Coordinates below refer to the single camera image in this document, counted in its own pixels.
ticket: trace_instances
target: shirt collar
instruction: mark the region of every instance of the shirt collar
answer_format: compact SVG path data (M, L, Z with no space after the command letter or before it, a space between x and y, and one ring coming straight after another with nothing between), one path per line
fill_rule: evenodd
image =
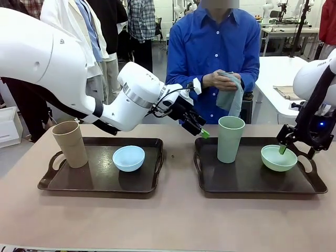
M204 9L201 7L201 5L198 6L197 10L195 10L194 14L196 15L197 22L201 26L203 23L203 20L205 17L210 17L209 12L207 9ZM237 12L237 9L231 9L230 11L230 16L233 16L234 21L236 22L237 25L239 25L239 14Z

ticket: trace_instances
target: tray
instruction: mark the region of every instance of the tray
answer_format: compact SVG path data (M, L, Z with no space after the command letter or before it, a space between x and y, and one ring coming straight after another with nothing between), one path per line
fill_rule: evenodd
M196 139L194 162L198 172L199 186L206 193L265 193L265 194L322 194L328 191L318 176L314 160L289 146L297 156L305 156L312 172L298 162L287 172L275 172L261 160L265 145L278 144L276 138L242 138L236 161L224 164L217 159L217 138Z
M38 184L41 190L148 194L155 190L163 164L163 142L147 138L83 138L89 162L71 168L63 160L53 168L56 153L47 173ZM122 146L136 145L145 151L143 165L134 172L122 172L113 163L114 152Z

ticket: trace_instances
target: green cup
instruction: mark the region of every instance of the green cup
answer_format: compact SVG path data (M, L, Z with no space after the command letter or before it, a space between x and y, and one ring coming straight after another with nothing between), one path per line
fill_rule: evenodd
M233 163L236 160L245 122L238 117L222 117L218 124L217 158L226 164Z

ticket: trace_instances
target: white storage box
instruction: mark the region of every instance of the white storage box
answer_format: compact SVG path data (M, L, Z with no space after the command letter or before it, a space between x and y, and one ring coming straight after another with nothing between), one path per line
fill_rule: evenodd
M0 148L21 143L22 132L16 107L0 109Z

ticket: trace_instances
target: blue shirt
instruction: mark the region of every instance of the blue shirt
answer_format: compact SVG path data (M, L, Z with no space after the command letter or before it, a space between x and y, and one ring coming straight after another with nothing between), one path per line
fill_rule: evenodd
M98 35L97 35L96 31L94 30L93 25L92 25L90 8L86 4L86 2L84 2L83 0L75 0L75 1L76 1L76 4L77 4L78 8L79 8L80 13L82 14L82 16L84 18L86 27L87 27L88 32L89 32L93 55L94 55L97 62L101 62L102 58L101 58L100 46L99 46L99 42L98 42Z
M217 24L199 6L170 31L166 83L186 87L194 78L202 82L204 75L221 69L240 74L244 91L253 91L259 75L259 44L260 26L244 10L232 9ZM215 87L203 89L199 96L190 92L194 109L208 124L218 124L228 114L216 106L217 94Z

